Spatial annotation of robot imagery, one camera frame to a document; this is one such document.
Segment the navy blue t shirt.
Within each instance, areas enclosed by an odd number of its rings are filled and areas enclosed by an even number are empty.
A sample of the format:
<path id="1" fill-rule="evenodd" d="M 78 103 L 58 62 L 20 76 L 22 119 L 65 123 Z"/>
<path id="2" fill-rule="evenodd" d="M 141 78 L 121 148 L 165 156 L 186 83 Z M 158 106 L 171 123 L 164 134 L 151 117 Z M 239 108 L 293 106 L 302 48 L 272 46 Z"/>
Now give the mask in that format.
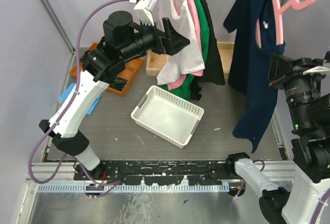
<path id="1" fill-rule="evenodd" d="M 285 50 L 276 43 L 272 0 L 236 0 L 223 26 L 236 32 L 228 83 L 246 97 L 246 111 L 233 135 L 248 139 L 255 152 L 277 103 L 277 90 L 269 87 L 270 55 Z"/>

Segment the pink plastic hanger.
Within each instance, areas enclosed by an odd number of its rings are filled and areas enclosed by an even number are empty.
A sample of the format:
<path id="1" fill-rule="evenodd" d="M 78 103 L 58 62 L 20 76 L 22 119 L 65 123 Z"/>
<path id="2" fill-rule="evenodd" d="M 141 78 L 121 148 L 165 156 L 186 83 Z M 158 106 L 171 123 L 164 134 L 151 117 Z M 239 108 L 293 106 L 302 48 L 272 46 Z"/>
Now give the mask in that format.
<path id="1" fill-rule="evenodd" d="M 276 45 L 281 45 L 284 43 L 283 14 L 290 8 L 297 11 L 304 10 L 313 5 L 316 0 L 304 0 L 302 2 L 300 0 L 289 0 L 283 6 L 280 0 L 271 1 L 274 12 Z"/>

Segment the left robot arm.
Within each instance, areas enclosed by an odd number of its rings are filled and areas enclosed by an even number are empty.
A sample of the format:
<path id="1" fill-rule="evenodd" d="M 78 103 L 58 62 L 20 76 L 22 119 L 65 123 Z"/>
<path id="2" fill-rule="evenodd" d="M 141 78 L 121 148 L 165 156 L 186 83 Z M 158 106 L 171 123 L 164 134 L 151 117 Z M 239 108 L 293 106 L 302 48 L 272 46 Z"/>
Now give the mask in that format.
<path id="1" fill-rule="evenodd" d="M 66 100 L 50 120 L 39 123 L 43 132 L 50 133 L 58 150 L 78 159 L 92 181 L 103 176 L 103 168 L 88 139 L 78 129 L 87 110 L 125 70 L 127 62 L 146 55 L 149 50 L 172 56 L 190 44 L 186 36 L 174 29 L 169 18 L 163 18 L 162 22 L 164 30 L 159 30 L 155 25 L 135 23 L 127 11 L 112 13 L 103 23 L 101 41 L 83 61 L 77 75 L 78 89 L 70 93 L 74 100 Z"/>

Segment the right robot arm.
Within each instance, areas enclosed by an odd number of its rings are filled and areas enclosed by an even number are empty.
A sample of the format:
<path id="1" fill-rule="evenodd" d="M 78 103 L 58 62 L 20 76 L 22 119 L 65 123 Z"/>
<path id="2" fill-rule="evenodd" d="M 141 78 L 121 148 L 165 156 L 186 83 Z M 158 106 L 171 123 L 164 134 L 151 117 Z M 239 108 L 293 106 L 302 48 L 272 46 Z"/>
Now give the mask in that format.
<path id="1" fill-rule="evenodd" d="M 245 153 L 226 159 L 228 177 L 249 184 L 269 223 L 319 223 L 329 201 L 329 95 L 321 94 L 328 73 L 328 58 L 270 56 L 269 85 L 285 92 L 296 135 L 291 190 L 271 182 Z"/>

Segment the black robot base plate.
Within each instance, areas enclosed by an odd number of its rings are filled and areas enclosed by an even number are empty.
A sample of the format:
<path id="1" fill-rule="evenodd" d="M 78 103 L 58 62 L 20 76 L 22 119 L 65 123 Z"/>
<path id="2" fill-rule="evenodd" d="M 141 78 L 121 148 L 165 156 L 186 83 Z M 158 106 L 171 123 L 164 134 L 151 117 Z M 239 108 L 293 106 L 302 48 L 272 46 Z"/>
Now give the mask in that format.
<path id="1" fill-rule="evenodd" d="M 189 186 L 221 185 L 226 180 L 241 179 L 233 166 L 224 161 L 111 160 L 101 161 L 96 169 L 87 173 L 78 163 L 73 168 L 75 181 L 87 180 L 89 175 L 95 181 L 132 186 L 142 183 L 147 186 L 179 185 L 185 179 Z"/>

